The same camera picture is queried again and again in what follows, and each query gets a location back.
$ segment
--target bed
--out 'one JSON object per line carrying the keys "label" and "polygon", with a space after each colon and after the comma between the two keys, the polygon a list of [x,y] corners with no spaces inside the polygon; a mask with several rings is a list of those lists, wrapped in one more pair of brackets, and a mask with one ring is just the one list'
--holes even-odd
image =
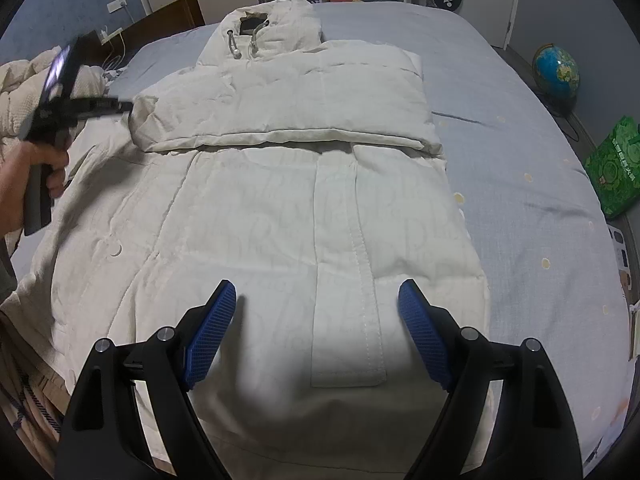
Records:
{"label": "bed", "polygon": [[[589,179],[544,107],[459,16],[395,2],[314,6],[325,40],[388,43],[422,57],[447,176],[491,293],[488,336],[545,345],[574,415],[583,460],[625,392],[628,311]],[[194,66],[215,25],[142,48],[111,85],[130,98]],[[12,261],[28,271],[38,238]]]}

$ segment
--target gray wall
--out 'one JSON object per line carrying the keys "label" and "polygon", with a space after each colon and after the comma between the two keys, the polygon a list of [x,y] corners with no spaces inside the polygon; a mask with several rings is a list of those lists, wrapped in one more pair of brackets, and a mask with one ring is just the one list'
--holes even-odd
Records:
{"label": "gray wall", "polygon": [[640,120],[640,43],[612,0],[520,0],[511,48],[531,60],[544,43],[578,62],[575,114],[596,144],[623,115]]}
{"label": "gray wall", "polygon": [[[131,24],[127,11],[111,14],[113,0],[25,0],[0,38],[0,64],[14,59],[31,59],[43,50],[69,42],[78,34],[103,26],[111,32]],[[145,15],[140,0],[127,0],[134,20]]]}

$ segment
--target green shopping bag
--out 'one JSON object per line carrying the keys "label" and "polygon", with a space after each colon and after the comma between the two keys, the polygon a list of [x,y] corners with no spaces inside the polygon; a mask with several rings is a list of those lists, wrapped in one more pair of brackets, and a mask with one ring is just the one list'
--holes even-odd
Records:
{"label": "green shopping bag", "polygon": [[640,196],[640,130],[633,118],[620,119],[584,169],[607,219],[632,205]]}

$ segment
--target person's arm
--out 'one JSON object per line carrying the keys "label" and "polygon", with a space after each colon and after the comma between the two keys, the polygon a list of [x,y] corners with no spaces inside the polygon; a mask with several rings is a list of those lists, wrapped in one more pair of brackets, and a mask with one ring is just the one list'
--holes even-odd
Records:
{"label": "person's arm", "polygon": [[0,168],[0,237],[22,227],[24,192],[29,179],[29,170],[36,164],[49,164],[53,173],[47,179],[52,198],[64,191],[65,167],[69,163],[66,150],[57,150],[49,144],[19,142],[9,152]]}

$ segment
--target blue textured pad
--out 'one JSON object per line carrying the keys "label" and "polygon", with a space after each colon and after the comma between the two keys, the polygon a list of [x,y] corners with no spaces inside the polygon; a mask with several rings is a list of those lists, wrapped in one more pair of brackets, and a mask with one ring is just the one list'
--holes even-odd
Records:
{"label": "blue textured pad", "polygon": [[184,382],[189,389],[203,380],[236,310],[236,288],[227,283],[187,347]]}
{"label": "blue textured pad", "polygon": [[444,390],[451,386],[453,377],[449,370],[449,356],[442,338],[427,314],[424,300],[415,291],[410,280],[400,285],[398,309],[404,324],[420,352],[429,377],[440,383]]}

